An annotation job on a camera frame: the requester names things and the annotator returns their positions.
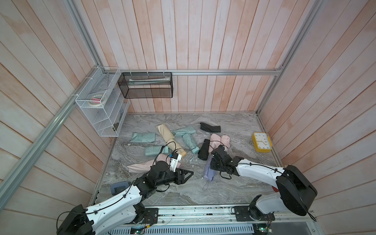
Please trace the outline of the pink sleeve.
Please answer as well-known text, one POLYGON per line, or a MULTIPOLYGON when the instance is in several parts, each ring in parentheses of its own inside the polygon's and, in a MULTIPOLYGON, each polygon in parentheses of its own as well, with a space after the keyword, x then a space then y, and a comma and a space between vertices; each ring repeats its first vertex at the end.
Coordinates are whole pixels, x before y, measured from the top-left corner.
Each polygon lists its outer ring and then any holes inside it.
POLYGON ((221 143, 222 143, 221 137, 217 134, 212 134, 210 137, 208 152, 211 153, 213 150, 218 148, 221 145, 221 143))
POLYGON ((128 165, 128 171, 130 173, 147 173, 151 170, 152 166, 156 164, 156 160, 150 160, 144 163, 137 163, 128 165))

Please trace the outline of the lavender umbrella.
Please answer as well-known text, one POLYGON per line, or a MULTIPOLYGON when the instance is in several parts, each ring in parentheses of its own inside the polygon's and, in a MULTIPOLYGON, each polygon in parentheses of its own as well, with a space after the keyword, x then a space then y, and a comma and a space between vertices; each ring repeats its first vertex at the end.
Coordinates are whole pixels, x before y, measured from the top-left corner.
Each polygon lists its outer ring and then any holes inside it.
POLYGON ((212 155, 210 155, 208 157, 208 160, 207 160, 207 163, 205 165, 205 170, 204 170, 204 175, 203 175, 203 179, 206 181, 205 185, 204 185, 204 189, 208 189, 210 183, 213 181, 213 178, 215 176, 215 171, 211 169, 211 161, 212 161, 213 157, 212 155))

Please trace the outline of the black umbrella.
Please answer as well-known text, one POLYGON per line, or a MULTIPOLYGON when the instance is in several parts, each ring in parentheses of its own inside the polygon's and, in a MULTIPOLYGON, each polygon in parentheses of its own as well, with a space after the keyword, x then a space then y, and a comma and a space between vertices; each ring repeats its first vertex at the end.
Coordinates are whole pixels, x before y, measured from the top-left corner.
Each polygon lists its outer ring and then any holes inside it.
POLYGON ((206 161, 208 159, 208 156, 209 156, 209 147, 210 147, 210 140, 209 139, 205 139, 199 152, 198 152, 198 158, 203 160, 203 161, 206 161))

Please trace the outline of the mint green umbrella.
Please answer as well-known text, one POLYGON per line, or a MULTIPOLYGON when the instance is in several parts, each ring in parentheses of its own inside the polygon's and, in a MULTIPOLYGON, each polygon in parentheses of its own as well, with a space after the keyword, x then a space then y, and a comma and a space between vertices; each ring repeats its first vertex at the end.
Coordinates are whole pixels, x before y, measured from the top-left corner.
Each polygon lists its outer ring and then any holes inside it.
POLYGON ((193 139, 192 135, 186 133, 182 136, 185 145, 190 149, 193 154, 197 154, 200 151, 196 141, 193 139))
POLYGON ((170 149, 168 146, 148 146, 145 148, 145 156, 156 157, 159 154, 167 155, 170 149))

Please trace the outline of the beige umbrella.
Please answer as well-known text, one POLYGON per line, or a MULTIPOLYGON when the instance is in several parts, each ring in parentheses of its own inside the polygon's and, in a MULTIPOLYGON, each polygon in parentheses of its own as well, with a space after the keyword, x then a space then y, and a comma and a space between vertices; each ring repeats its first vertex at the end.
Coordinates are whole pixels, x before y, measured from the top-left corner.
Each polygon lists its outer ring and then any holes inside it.
POLYGON ((187 155, 187 152, 181 147, 179 143, 177 143, 174 139, 170 139, 167 141, 167 146, 175 153, 180 154, 182 157, 187 155))

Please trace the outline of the black sleeve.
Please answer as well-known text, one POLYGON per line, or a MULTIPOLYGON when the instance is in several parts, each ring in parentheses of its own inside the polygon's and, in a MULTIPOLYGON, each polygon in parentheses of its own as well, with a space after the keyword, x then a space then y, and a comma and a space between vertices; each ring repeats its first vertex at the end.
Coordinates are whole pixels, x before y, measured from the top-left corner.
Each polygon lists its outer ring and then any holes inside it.
POLYGON ((221 126, 212 126, 210 124, 201 122, 200 123, 200 129, 209 132, 209 133, 220 133, 221 132, 221 126))

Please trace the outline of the mint green sleeve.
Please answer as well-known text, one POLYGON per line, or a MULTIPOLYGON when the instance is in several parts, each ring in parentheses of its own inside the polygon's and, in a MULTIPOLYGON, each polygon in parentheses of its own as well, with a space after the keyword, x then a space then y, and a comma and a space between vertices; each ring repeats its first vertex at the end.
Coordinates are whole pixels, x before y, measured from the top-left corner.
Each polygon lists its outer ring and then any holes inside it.
POLYGON ((132 134, 131 142, 132 143, 152 143, 155 141, 156 133, 148 132, 148 133, 137 133, 134 132, 132 134))
POLYGON ((194 134, 196 130, 193 126, 182 127, 180 129, 172 130, 171 133, 175 137, 183 137, 185 134, 194 134))

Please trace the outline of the pink umbrella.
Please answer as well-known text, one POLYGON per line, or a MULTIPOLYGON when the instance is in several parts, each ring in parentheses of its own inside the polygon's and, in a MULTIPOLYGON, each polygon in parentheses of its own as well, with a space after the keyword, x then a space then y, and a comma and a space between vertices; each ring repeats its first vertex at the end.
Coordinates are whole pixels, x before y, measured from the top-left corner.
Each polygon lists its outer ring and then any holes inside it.
POLYGON ((221 144, 225 147, 225 150, 228 151, 230 148, 230 137, 227 135, 222 135, 220 141, 221 144))
POLYGON ((159 162, 159 161, 166 162, 169 165, 170 170, 181 167, 181 162, 178 162, 177 160, 172 160, 172 163, 170 163, 170 160, 171 160, 171 158, 169 156, 167 156, 165 154, 159 154, 157 159, 156 159, 156 162, 159 162))

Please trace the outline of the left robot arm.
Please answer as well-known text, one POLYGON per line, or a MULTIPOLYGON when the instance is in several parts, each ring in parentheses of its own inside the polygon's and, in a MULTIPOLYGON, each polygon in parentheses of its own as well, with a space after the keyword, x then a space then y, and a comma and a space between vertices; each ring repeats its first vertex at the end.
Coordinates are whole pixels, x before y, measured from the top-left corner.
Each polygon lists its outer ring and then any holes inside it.
POLYGON ((78 205, 68 211, 66 218, 57 226, 58 235, 104 235, 123 224, 154 224, 155 219, 147 215, 142 201, 158 192, 159 185, 182 185, 194 172, 176 168, 158 161, 149 172, 131 183, 123 192, 89 207, 78 205))

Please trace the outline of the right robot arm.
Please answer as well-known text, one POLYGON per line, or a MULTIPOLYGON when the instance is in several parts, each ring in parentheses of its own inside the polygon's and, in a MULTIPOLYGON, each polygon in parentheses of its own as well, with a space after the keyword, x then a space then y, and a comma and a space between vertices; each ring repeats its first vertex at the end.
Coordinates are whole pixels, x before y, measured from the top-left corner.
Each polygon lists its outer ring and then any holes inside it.
POLYGON ((257 195, 248 206, 235 206, 240 221, 274 220, 274 213, 290 211, 295 215, 311 215, 309 209, 318 195, 313 184, 293 166, 272 167, 249 161, 243 157, 230 157, 223 145, 210 153, 211 169, 233 175, 252 178, 272 186, 273 194, 257 195))

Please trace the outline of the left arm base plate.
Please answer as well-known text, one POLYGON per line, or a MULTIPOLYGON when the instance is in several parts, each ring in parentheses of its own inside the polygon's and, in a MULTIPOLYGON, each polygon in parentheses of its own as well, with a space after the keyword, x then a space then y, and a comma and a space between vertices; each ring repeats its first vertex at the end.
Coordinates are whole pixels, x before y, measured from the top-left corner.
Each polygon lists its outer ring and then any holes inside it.
POLYGON ((132 221, 135 224, 156 224, 158 222, 158 208, 138 208, 136 209, 136 217, 132 221))

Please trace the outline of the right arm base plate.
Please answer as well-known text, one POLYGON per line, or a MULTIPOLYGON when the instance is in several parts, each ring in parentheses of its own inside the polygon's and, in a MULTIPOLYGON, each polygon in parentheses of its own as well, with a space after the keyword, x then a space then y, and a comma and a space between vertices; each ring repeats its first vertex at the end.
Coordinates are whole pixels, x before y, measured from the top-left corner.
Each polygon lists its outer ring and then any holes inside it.
POLYGON ((235 206, 233 207, 237 222, 246 221, 274 221, 275 215, 273 213, 263 214, 256 207, 251 206, 235 206))

